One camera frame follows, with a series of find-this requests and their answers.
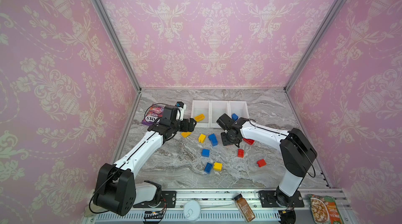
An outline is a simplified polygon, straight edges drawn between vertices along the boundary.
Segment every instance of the black cable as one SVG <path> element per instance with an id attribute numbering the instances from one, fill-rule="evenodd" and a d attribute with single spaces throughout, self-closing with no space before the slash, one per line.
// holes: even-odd
<path id="1" fill-rule="evenodd" d="M 288 207 L 286 208 L 286 211 L 293 211 L 294 209 L 295 209 L 295 203 L 292 201 L 292 202 L 288 205 Z"/>
<path id="2" fill-rule="evenodd" d="M 170 138 L 168 138 L 166 141 L 171 140 L 172 138 L 174 138 L 174 136 L 176 136 L 176 133 L 177 133 L 177 132 L 175 132 L 175 133 L 173 134 L 173 136 L 170 137 Z"/>
<path id="3" fill-rule="evenodd" d="M 148 110 L 149 110 L 152 106 L 156 106 L 156 105 L 165 105 L 165 106 L 168 106 L 168 104 L 164 104 L 164 103 L 156 103 L 156 104 L 153 104 L 153 105 L 149 106 L 148 109 L 147 109 L 147 110 L 145 111 L 145 113 L 144 113 L 144 121 L 145 121 L 146 123 L 148 123 L 148 124 L 150 124 L 150 123 L 152 123 L 152 122 L 148 122 L 148 121 L 145 119 L 145 117 L 147 116 L 147 112 L 148 112 Z"/>
<path id="4" fill-rule="evenodd" d="M 149 222 L 149 223 L 158 224 L 159 222 L 161 222 L 161 221 L 163 220 L 163 217 L 165 217 L 165 213 L 166 213 L 166 211 L 167 211 L 168 208 L 167 208 L 167 203 L 166 203 L 165 198 L 162 198 L 162 200 L 165 201 L 165 204 L 164 204 L 164 206 L 163 206 L 163 208 L 162 208 L 162 211 L 159 212 L 159 213 L 162 213 L 162 217 L 161 217 L 160 219 L 159 219 L 159 218 L 154 218 L 154 216 L 144 217 L 144 220 L 145 220 L 145 221 L 143 221 L 143 223 L 148 224 L 148 222 Z M 158 221 L 158 222 L 155 222 L 155 221 L 147 221 L 148 219 L 159 219 L 159 221 Z"/>
<path id="5" fill-rule="evenodd" d="M 149 106 L 148 107 L 148 109 L 145 111 L 145 113 L 144 113 L 144 121 L 146 122 L 146 123 L 151 123 L 151 122 L 148 122 L 146 119 L 145 119 L 145 117 L 146 117 L 146 115 L 147 115 L 147 112 L 148 112 L 148 110 L 152 107 L 152 106 L 155 106 L 155 105 L 165 105 L 165 106 L 168 106 L 168 104 L 164 104 L 164 103 L 156 103 L 156 104 L 153 104 L 153 105 L 151 105 L 151 106 Z M 181 111 L 180 111 L 180 109 L 178 109 L 178 114 L 179 114 L 179 120 L 180 120 L 180 118 L 181 118 Z"/>
<path id="6" fill-rule="evenodd" d="M 104 185 L 108 180 L 110 180 L 110 179 L 119 171 L 119 169 L 122 168 L 124 165 L 125 165 L 125 163 L 123 163 L 123 165 L 121 165 L 112 175 L 110 175 L 110 177 L 108 177 L 108 178 L 106 179 L 105 182 L 103 182 L 103 184 L 102 184 L 96 191 L 94 191 L 94 194 L 93 194 L 92 198 L 89 200 L 89 204 L 88 204 L 89 211 L 93 212 L 94 214 L 103 214 L 103 213 L 106 213 L 106 212 L 109 211 L 109 210 L 107 210 L 107 211 L 103 211 L 103 212 L 94 212 L 94 211 L 91 209 L 91 201 L 94 200 L 94 197 L 95 197 L 96 193 L 99 191 L 99 189 L 100 189 L 101 187 L 103 187 L 103 185 Z"/>
<path id="7" fill-rule="evenodd" d="M 253 125 L 253 124 L 251 123 L 251 121 L 256 122 L 254 119 L 249 118 L 248 120 L 249 120 L 249 122 L 250 122 L 250 124 L 251 124 L 252 126 L 257 127 L 257 128 L 260 128 L 260 129 L 263 129 L 263 130 L 266 130 L 266 131 L 270 131 L 270 130 L 268 130 L 268 129 L 265 129 L 265 128 L 262 128 L 262 127 L 258 127 L 258 126 Z M 276 132 L 276 131 L 270 131 L 270 132 L 274 132 L 274 133 L 277 133 L 277 134 L 282 134 L 282 135 L 284 135 L 284 136 L 287 137 L 287 135 L 285 135 L 285 134 L 283 134 L 283 133 L 279 133 L 279 132 Z M 316 176 L 316 170 L 314 169 L 313 163 L 311 162 L 311 160 L 309 159 L 309 157 L 307 156 L 307 154 L 304 152 L 304 150 L 299 146 L 299 144 L 298 144 L 297 142 L 293 141 L 293 140 L 290 139 L 290 138 L 289 138 L 289 140 L 290 140 L 292 143 L 296 144 L 296 145 L 299 147 L 299 149 L 304 153 L 304 155 L 307 157 L 308 161 L 310 162 L 311 166 L 313 167 L 314 176 L 312 176 L 308 171 L 306 171 L 306 172 L 307 172 L 308 175 L 310 175 L 310 177 L 315 178 L 315 176 Z"/>
<path id="8" fill-rule="evenodd" d="M 309 157 L 307 156 L 307 154 L 304 152 L 304 150 L 299 146 L 299 144 L 298 144 L 296 141 L 293 141 L 292 139 L 289 139 L 289 140 L 290 140 L 290 142 L 292 142 L 293 144 L 296 144 L 296 145 L 299 147 L 299 149 L 304 153 L 304 155 L 307 157 L 308 161 L 309 161 L 310 164 L 311 164 L 311 167 L 313 168 L 314 176 L 311 176 L 311 174 L 310 174 L 308 171 L 306 171 L 306 173 L 307 173 L 308 175 L 310 175 L 310 177 L 315 178 L 315 177 L 316 177 L 316 170 L 314 169 L 313 162 L 311 162 L 311 160 L 309 159 Z"/>
<path id="9" fill-rule="evenodd" d="M 287 136 L 287 135 L 285 135 L 285 134 L 283 134 L 283 133 L 280 133 L 280 132 L 271 131 L 271 130 L 268 130 L 268 129 L 265 129 L 265 128 L 262 128 L 262 127 L 253 125 L 253 124 L 251 123 L 251 121 L 257 122 L 257 121 L 255 121 L 254 119 L 248 118 L 248 120 L 249 120 L 250 124 L 251 124 L 252 126 L 254 126 L 254 127 L 257 127 L 257 128 L 260 128 L 260 129 L 263 129 L 263 130 L 266 130 L 266 131 L 270 131 L 270 132 L 273 132 L 273 133 L 276 133 L 276 134 L 281 134 L 281 135 Z"/>

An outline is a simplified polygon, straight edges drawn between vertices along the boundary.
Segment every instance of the can lid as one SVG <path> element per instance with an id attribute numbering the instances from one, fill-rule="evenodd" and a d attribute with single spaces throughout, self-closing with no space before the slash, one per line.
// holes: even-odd
<path id="1" fill-rule="evenodd" d="M 241 193 L 239 193 L 238 195 L 236 195 L 236 196 L 234 197 L 234 200 L 237 201 L 237 200 L 239 200 L 240 198 L 243 198 L 243 195 L 242 195 Z"/>
<path id="2" fill-rule="evenodd" d="M 184 216 L 189 221 L 197 220 L 201 215 L 201 206 L 195 200 L 188 201 L 184 205 Z"/>

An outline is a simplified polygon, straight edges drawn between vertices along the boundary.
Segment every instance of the white plastic bin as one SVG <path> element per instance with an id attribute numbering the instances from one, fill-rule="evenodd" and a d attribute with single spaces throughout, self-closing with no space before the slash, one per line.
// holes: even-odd
<path id="1" fill-rule="evenodd" d="M 204 114 L 205 118 L 199 122 L 195 127 L 209 127 L 209 100 L 193 100 L 191 107 L 191 117 L 194 118 L 200 114 Z"/>
<path id="2" fill-rule="evenodd" d="M 220 128 L 216 121 L 224 113 L 229 117 L 235 113 L 238 117 L 249 118 L 246 101 L 193 100 L 191 117 L 194 118 L 201 113 L 205 119 L 199 121 L 196 127 Z"/>
<path id="3" fill-rule="evenodd" d="M 211 101 L 211 116 L 210 118 L 210 128 L 220 128 L 218 123 L 216 121 L 220 116 L 222 116 L 224 113 L 228 114 L 229 117 L 232 116 L 230 113 L 230 108 L 229 108 L 229 103 L 228 101 Z"/>
<path id="4" fill-rule="evenodd" d="M 232 113 L 234 113 L 238 117 L 249 118 L 249 110 L 247 109 L 246 101 L 229 101 L 229 107 L 230 117 L 232 117 Z"/>

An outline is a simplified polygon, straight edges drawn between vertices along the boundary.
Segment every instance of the blue lego brick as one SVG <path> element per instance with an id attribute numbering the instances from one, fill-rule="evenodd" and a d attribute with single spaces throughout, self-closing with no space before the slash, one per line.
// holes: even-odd
<path id="1" fill-rule="evenodd" d="M 203 149 L 203 150 L 202 150 L 202 153 L 201 153 L 201 156 L 209 157 L 209 150 Z"/>
<path id="2" fill-rule="evenodd" d="M 218 145 L 218 141 L 216 139 L 215 133 L 209 135 L 208 138 L 211 141 L 212 146 L 217 146 Z"/>
<path id="3" fill-rule="evenodd" d="M 218 145 L 218 141 L 216 140 L 216 138 L 211 139 L 211 143 L 212 143 L 212 146 L 217 146 Z"/>
<path id="4" fill-rule="evenodd" d="M 238 118 L 239 118 L 239 116 L 237 116 L 237 115 L 234 114 L 234 113 L 232 114 L 232 119 L 233 119 L 233 120 L 237 120 Z"/>
<path id="5" fill-rule="evenodd" d="M 210 172 L 211 172 L 211 169 L 212 169 L 212 164 L 211 164 L 211 163 L 207 163 L 207 165 L 205 166 L 204 171 L 205 171 L 206 173 L 210 173 Z"/>

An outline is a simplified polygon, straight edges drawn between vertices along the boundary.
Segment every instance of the lego brick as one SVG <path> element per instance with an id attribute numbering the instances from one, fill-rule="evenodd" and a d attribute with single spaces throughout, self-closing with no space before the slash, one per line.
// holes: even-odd
<path id="1" fill-rule="evenodd" d="M 218 145 L 218 140 L 216 139 L 215 134 L 211 134 L 208 136 L 209 140 L 211 141 L 212 146 L 217 146 Z"/>
<path id="2" fill-rule="evenodd" d="M 212 144 L 212 146 L 218 145 L 218 141 L 216 140 L 216 138 L 211 139 L 211 144 Z"/>
<path id="3" fill-rule="evenodd" d="M 262 159 L 262 160 L 257 161 L 257 164 L 258 164 L 259 167 L 263 167 L 263 166 L 265 166 L 267 163 L 265 162 L 264 159 Z"/>
<path id="4" fill-rule="evenodd" d="M 205 118 L 204 114 L 200 114 L 200 115 L 194 117 L 195 121 L 197 121 L 197 122 L 203 120 L 204 118 Z"/>
<path id="5" fill-rule="evenodd" d="M 212 164 L 211 164 L 211 163 L 207 163 L 207 165 L 205 166 L 204 171 L 205 171 L 206 173 L 210 173 L 210 172 L 211 172 L 211 169 L 212 169 Z"/>
<path id="6" fill-rule="evenodd" d="M 248 143 L 249 145 L 254 144 L 254 141 L 255 141 L 255 140 L 251 140 L 251 139 L 248 139 L 248 138 L 243 138 L 243 140 L 244 140 L 244 142 Z"/>
<path id="7" fill-rule="evenodd" d="M 205 136 L 204 134 L 201 134 L 201 135 L 198 137 L 198 142 L 204 143 L 204 140 L 205 140 L 206 137 L 207 137 L 207 136 Z"/>
<path id="8" fill-rule="evenodd" d="M 209 150 L 203 149 L 203 150 L 202 150 L 202 153 L 201 153 L 201 156 L 209 157 Z"/>
<path id="9" fill-rule="evenodd" d="M 240 157 L 240 158 L 244 158 L 244 150 L 239 149 L 238 152 L 237 152 L 237 156 Z"/>
<path id="10" fill-rule="evenodd" d="M 232 119 L 233 119 L 233 120 L 237 120 L 238 118 L 239 118 L 239 116 L 237 116 L 237 115 L 234 114 L 234 113 L 232 114 Z"/>
<path id="11" fill-rule="evenodd" d="M 189 135 L 191 134 L 191 132 L 182 132 L 181 133 L 181 136 L 183 136 L 183 137 L 188 137 Z"/>
<path id="12" fill-rule="evenodd" d="M 215 162 L 214 163 L 214 170 L 222 171 L 222 164 L 218 163 L 218 162 Z"/>

